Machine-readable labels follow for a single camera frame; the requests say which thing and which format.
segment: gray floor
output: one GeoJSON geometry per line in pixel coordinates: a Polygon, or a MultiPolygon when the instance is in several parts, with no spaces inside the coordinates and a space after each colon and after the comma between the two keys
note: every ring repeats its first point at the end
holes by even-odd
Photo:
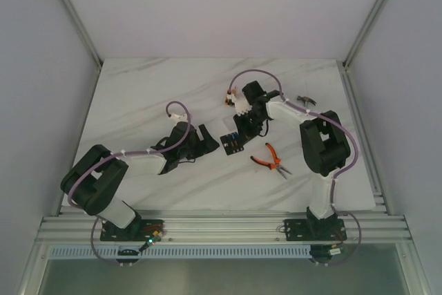
{"type": "Polygon", "coordinates": [[[363,245],[351,262],[301,259],[143,260],[118,268],[97,260],[51,261],[40,295],[408,294],[393,245],[363,245]]]}

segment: orange handle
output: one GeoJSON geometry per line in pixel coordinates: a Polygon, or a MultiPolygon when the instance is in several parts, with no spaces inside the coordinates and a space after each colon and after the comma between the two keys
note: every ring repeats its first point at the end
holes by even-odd
{"type": "Polygon", "coordinates": [[[262,160],[259,160],[258,158],[253,157],[253,156],[251,156],[250,159],[252,159],[256,164],[269,167],[269,169],[275,168],[275,164],[272,164],[271,162],[264,162],[262,160]]]}
{"type": "Polygon", "coordinates": [[[271,152],[271,156],[273,157],[273,160],[275,161],[275,164],[279,164],[281,162],[281,159],[279,159],[278,156],[276,155],[275,149],[272,147],[272,145],[270,145],[270,143],[266,143],[265,145],[267,148],[269,148],[269,150],[271,152]]]}

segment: marble table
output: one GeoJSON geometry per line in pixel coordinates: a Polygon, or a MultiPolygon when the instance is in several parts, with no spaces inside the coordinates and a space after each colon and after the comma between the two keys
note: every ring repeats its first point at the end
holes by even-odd
{"type": "MultiPolygon", "coordinates": [[[[154,145],[173,128],[165,113],[171,100],[183,102],[195,127],[205,124],[219,141],[220,136],[236,129],[232,120],[234,109],[224,105],[229,82],[235,74],[250,68],[277,75],[290,99],[307,95],[318,102],[315,111],[336,111],[342,124],[355,134],[334,60],[106,59],[77,160],[94,144],[103,144],[112,151],[154,145]]],[[[272,78],[260,73],[243,75],[236,86],[240,90],[253,80],[258,80],[267,91],[276,88],[272,78]]],[[[170,111],[182,113],[179,106],[170,111]]],[[[195,164],[181,164],[165,175],[125,178],[117,195],[136,209],[301,212],[309,204],[314,176],[303,160],[299,131],[272,121],[268,136],[255,138],[241,153],[227,156],[220,147],[195,164]],[[293,173],[288,180],[249,159],[254,155],[270,160],[265,142],[275,147],[282,164],[293,173]]],[[[363,158],[340,178],[336,206],[348,210],[375,207],[363,158]]]]}

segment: pliers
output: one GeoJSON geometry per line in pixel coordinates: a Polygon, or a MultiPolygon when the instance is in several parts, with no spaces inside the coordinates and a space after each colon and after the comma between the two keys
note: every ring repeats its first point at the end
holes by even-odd
{"type": "Polygon", "coordinates": [[[265,144],[267,148],[269,148],[271,155],[273,157],[273,161],[275,162],[272,164],[271,162],[264,162],[262,160],[259,160],[258,158],[255,158],[253,156],[250,156],[250,159],[252,159],[256,164],[269,167],[269,169],[276,169],[280,175],[284,177],[284,179],[287,179],[287,176],[282,172],[286,172],[288,174],[291,174],[289,170],[287,170],[283,165],[281,165],[281,159],[278,158],[276,155],[275,149],[270,145],[269,143],[265,144]]]}

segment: white wall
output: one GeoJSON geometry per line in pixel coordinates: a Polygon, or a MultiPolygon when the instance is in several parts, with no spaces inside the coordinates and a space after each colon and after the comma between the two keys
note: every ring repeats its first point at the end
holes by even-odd
{"type": "Polygon", "coordinates": [[[442,289],[442,1],[389,0],[352,68],[390,198],[442,289]]]}
{"type": "Polygon", "coordinates": [[[95,68],[59,0],[0,0],[0,285],[16,294],[70,167],[95,68]]]}
{"type": "Polygon", "coordinates": [[[343,59],[374,0],[72,0],[102,58],[343,59]]]}

